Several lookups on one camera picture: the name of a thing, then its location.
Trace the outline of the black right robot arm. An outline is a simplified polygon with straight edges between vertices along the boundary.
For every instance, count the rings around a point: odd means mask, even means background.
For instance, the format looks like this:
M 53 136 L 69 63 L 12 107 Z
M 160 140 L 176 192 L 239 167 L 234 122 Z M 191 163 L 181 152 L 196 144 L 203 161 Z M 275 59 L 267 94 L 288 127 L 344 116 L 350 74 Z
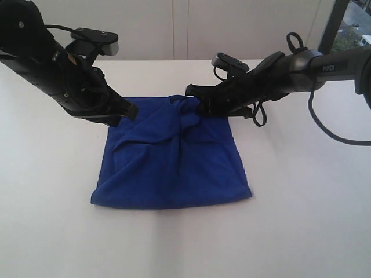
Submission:
M 278 51 L 253 70 L 215 86 L 188 85 L 185 93 L 200 101 L 201 112 L 235 116 L 243 107 L 277 101 L 290 93 L 320 89 L 329 81 L 353 80 L 356 94 L 370 103 L 370 46 L 323 55 L 304 50 L 285 55 Z

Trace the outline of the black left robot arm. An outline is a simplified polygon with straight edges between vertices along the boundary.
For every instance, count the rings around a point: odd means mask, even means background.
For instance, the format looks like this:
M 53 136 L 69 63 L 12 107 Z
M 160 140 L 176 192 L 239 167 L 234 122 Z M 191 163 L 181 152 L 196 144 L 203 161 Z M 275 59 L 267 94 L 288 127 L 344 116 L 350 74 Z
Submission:
M 47 25 L 33 1 L 1 1 L 1 63 L 51 97 L 69 115 L 117 127 L 138 107 L 93 65 L 118 53 L 118 35 Z

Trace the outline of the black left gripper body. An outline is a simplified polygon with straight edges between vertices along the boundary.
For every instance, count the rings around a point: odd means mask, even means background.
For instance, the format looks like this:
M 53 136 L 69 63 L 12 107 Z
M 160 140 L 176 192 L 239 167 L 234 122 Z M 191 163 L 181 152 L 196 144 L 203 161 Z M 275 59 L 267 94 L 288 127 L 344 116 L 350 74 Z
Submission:
M 111 114 L 115 93 L 104 73 L 93 65 L 96 47 L 88 56 L 70 53 L 41 21 L 1 21 L 1 63 L 51 97 L 69 115 L 93 123 L 117 126 Z

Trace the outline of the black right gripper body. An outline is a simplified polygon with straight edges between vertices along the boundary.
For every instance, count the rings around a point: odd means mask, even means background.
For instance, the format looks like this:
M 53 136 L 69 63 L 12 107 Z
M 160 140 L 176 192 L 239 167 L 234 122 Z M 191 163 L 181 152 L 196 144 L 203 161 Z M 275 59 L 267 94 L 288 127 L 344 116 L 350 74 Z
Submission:
M 281 84 L 285 73 L 283 62 L 287 56 L 275 52 L 248 72 L 226 71 L 227 77 L 208 97 L 200 97 L 199 110 L 213 116 L 251 117 L 253 110 L 248 105 L 277 101 L 289 93 Z

